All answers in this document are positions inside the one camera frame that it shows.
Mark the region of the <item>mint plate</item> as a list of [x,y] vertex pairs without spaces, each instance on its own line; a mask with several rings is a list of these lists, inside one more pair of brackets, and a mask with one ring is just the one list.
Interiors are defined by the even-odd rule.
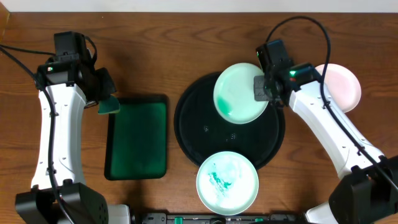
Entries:
[[262,70],[251,63],[237,63],[221,73],[213,89],[213,102],[224,120],[246,124],[265,111],[268,102],[254,99],[254,77],[261,75]]
[[253,164],[237,152],[217,152],[200,166],[196,188],[206,208],[219,215],[237,215],[247,210],[259,191]]

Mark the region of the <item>pink plate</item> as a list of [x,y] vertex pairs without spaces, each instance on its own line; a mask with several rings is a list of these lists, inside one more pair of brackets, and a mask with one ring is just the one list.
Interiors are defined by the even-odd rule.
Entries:
[[347,68],[330,63],[327,66],[325,93],[328,101],[331,99],[339,106],[342,112],[353,110],[361,99],[361,85],[353,72]]

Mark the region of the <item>green yellow sponge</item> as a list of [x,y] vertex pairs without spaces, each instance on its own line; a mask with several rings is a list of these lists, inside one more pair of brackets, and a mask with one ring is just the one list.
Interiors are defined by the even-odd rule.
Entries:
[[109,98],[105,100],[99,101],[98,114],[100,115],[115,114],[118,113],[119,110],[120,110],[119,100],[113,95],[111,95]]

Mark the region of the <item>mint plate front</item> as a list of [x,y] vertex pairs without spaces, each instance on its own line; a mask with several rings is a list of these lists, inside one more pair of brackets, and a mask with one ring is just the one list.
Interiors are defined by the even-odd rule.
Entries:
[[196,188],[206,208],[219,215],[237,215],[247,210],[259,191],[253,164],[237,152],[217,152],[200,166]]

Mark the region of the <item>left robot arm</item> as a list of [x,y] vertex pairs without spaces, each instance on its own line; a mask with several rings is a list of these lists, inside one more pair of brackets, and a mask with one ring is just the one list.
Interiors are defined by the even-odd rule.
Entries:
[[116,87],[106,68],[95,68],[97,51],[77,32],[54,35],[55,53],[32,75],[42,112],[37,167],[28,192],[15,207],[26,223],[131,223],[130,208],[109,205],[86,185],[81,163],[83,111],[116,113]]

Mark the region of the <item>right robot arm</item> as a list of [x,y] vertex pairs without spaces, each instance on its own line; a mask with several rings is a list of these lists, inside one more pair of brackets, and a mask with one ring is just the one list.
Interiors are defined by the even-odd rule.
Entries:
[[375,223],[397,213],[397,158],[387,158],[353,125],[310,63],[294,65],[284,43],[259,46],[263,75],[256,101],[283,102],[299,115],[329,155],[340,183],[327,202],[305,212],[307,223]]

